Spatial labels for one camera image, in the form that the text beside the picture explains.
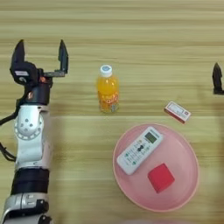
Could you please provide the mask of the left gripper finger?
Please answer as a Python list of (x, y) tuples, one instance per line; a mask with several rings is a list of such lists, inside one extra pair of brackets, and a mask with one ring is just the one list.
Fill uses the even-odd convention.
[(68, 72), (68, 52), (66, 44), (64, 43), (63, 40), (61, 40), (59, 44), (58, 60), (60, 62), (59, 70), (66, 74)]
[(25, 63), (25, 45), (21, 39), (18, 41), (11, 57), (11, 67), (21, 67)]

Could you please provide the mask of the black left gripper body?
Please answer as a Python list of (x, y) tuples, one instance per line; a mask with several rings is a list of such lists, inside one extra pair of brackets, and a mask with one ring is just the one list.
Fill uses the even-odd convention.
[(53, 78), (65, 77), (66, 73), (60, 70), (45, 72), (38, 70), (38, 84), (35, 85), (27, 96), (28, 104), (48, 104), (50, 91), (53, 86)]

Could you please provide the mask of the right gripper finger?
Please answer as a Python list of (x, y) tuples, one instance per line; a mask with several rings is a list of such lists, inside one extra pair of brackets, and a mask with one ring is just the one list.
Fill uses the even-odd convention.
[(222, 72), (218, 63), (213, 66), (213, 93), (215, 95), (224, 95), (224, 90), (222, 89), (221, 83)]

